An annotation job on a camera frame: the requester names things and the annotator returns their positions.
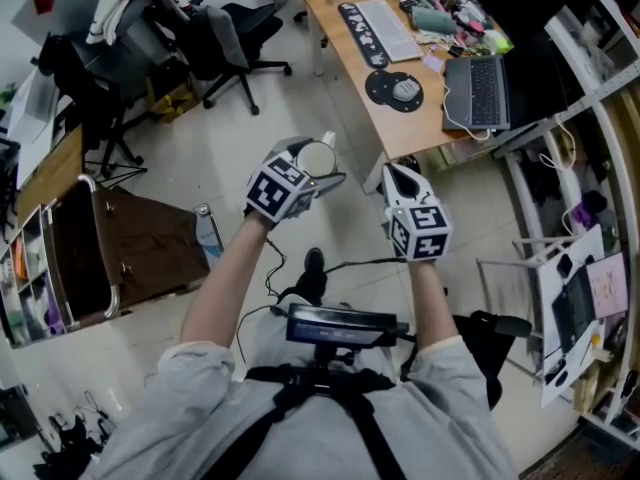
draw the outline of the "round mouse pad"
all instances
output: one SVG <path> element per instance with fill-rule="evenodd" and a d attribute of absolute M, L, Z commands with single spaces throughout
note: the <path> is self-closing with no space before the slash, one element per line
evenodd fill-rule
<path fill-rule="evenodd" d="M 420 87 L 418 93 L 410 101 L 399 101 L 393 97 L 393 88 L 403 80 L 413 80 Z M 367 77 L 364 88 L 371 101 L 378 105 L 389 105 L 398 112 L 413 112 L 420 108 L 424 100 L 424 92 L 420 82 L 410 74 L 401 71 L 388 73 L 384 69 L 377 69 Z"/>

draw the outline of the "computer mouse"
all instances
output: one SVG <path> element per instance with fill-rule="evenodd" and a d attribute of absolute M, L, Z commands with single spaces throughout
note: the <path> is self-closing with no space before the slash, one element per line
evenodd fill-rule
<path fill-rule="evenodd" d="M 393 87 L 393 97 L 398 101 L 411 101 L 420 92 L 420 86 L 411 79 L 398 82 Z"/>

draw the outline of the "chest strap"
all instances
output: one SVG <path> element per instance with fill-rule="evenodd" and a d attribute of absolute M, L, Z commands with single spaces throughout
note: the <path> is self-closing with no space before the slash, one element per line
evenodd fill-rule
<path fill-rule="evenodd" d="M 258 453 L 271 426 L 282 421 L 288 411 L 299 407 L 313 395 L 332 398 L 351 416 L 382 480 L 406 478 L 373 417 L 373 404 L 364 396 L 364 393 L 394 387 L 385 376 L 369 369 L 347 373 L 282 365 L 252 368 L 246 378 L 277 382 L 284 387 L 273 397 L 275 408 L 245 430 L 207 471 L 203 480 L 238 478 Z"/>

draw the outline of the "gray sweatshirt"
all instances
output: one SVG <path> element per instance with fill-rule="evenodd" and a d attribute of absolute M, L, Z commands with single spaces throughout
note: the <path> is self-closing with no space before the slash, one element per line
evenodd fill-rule
<path fill-rule="evenodd" d="M 286 319 L 270 313 L 251 366 L 301 365 L 313 347 L 285 341 Z M 387 373 L 380 349 L 354 368 Z M 82 479 L 197 480 L 244 430 L 273 409 L 281 384 L 233 382 L 233 355 L 213 343 L 169 349 L 138 407 Z M 515 479 L 491 419 L 485 379 L 460 337 L 418 354 L 411 380 L 365 395 L 407 478 Z M 379 478 L 353 420 L 335 401 L 312 397 L 269 431 L 241 479 Z"/>

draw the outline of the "white keyboard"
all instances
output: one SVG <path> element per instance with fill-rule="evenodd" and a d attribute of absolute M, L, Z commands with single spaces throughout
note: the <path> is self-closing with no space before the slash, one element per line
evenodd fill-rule
<path fill-rule="evenodd" d="M 356 7 L 378 36 L 391 62 L 422 57 L 422 50 L 387 2 L 367 0 Z"/>

